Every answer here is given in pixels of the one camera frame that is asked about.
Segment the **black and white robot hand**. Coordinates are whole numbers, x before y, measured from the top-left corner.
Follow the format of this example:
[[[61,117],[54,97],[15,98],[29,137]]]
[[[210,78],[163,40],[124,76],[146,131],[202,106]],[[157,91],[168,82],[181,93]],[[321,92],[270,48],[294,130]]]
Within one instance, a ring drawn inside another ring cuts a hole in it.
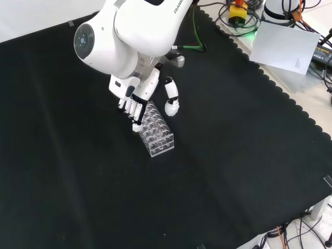
[[[147,103],[157,89],[159,76],[159,67],[155,67],[150,76],[144,81],[134,76],[120,79],[112,75],[110,78],[109,91],[119,98],[118,108],[132,120],[132,130],[134,132],[142,130],[144,112]],[[179,110],[177,85],[173,78],[169,76],[165,78],[163,83],[168,96],[165,103],[165,113],[168,116],[175,116]]]

